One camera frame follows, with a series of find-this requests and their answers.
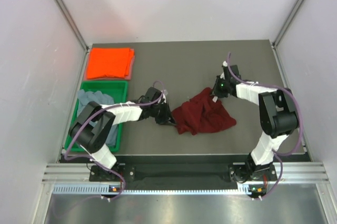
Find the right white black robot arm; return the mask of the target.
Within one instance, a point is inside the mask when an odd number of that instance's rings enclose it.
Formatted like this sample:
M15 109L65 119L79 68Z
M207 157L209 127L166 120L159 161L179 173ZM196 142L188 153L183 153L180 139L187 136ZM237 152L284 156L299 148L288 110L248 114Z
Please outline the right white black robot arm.
M222 69L223 73L216 77L212 95L216 98L233 96L258 105L262 128L259 141L244 164L230 167L231 177L240 183L257 180L270 170L281 144L299 127L296 106L288 95L290 90L242 80L237 65L230 66L226 61Z

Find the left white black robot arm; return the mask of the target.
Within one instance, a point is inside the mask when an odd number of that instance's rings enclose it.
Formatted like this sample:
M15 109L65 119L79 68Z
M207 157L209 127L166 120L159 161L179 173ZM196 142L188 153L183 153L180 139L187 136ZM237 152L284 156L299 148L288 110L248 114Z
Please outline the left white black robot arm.
M101 105L89 102L71 124L68 135L88 153L89 159L98 163L101 174L108 180L119 175L117 160L106 144L113 126L129 121L141 121L153 117L158 125L175 126L164 90L150 87L137 100Z

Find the dark red t-shirt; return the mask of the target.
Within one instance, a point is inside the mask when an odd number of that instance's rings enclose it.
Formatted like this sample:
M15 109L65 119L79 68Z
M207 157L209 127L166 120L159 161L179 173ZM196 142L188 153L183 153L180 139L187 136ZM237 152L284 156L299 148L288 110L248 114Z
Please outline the dark red t-shirt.
M230 116L222 102L214 101L214 96L210 96L211 90L209 87L204 88L172 111L180 135L186 132L191 135L218 133L236 125L236 120Z

